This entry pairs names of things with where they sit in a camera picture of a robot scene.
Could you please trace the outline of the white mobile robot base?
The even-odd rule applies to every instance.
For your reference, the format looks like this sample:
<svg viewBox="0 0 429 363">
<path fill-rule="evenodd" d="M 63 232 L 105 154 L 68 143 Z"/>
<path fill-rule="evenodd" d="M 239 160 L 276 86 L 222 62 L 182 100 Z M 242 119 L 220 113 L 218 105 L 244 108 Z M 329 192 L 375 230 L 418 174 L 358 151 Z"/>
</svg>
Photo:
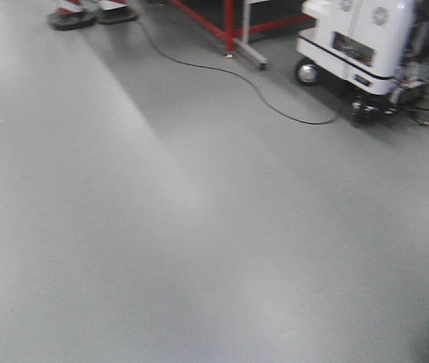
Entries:
<svg viewBox="0 0 429 363">
<path fill-rule="evenodd" d="M 315 23 L 299 31 L 299 84 L 323 73 L 354 88 L 353 121 L 401 107 L 429 112 L 429 1 L 304 1 Z"/>
</svg>

